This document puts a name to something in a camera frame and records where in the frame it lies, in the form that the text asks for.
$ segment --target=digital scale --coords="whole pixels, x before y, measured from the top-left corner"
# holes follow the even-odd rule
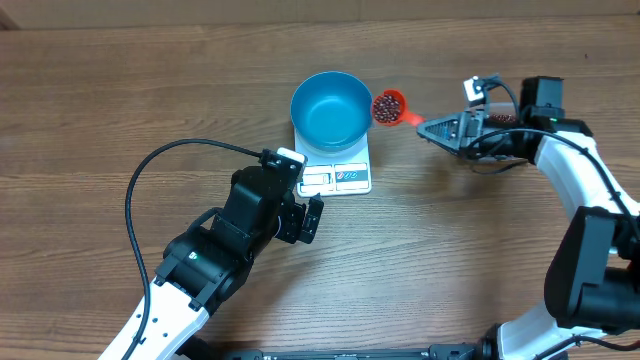
[[[297,132],[294,138],[296,152],[308,159],[302,182],[297,185],[298,195],[354,195],[371,191],[371,162],[366,134],[352,147],[337,153],[316,150]]]

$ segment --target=wall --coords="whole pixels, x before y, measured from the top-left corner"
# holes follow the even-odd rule
[[[12,29],[69,29],[610,15],[638,10],[639,0],[0,0],[0,24]]]

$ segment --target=wooden surface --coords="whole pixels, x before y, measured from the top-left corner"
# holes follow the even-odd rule
[[[631,15],[638,0],[0,0],[10,29]]]
[[[561,76],[568,115],[640,198],[637,16],[3,32],[0,358],[96,358],[142,295],[123,217],[140,160],[184,137],[292,146],[293,91],[331,69],[373,93],[400,88],[430,118],[463,108],[471,75],[499,71],[515,89]],[[474,175],[407,126],[369,142],[371,194],[327,198],[311,245],[270,244],[204,339],[267,350],[473,341],[541,299],[568,221],[535,168]],[[133,201],[148,269],[250,163],[192,146],[149,166]]]

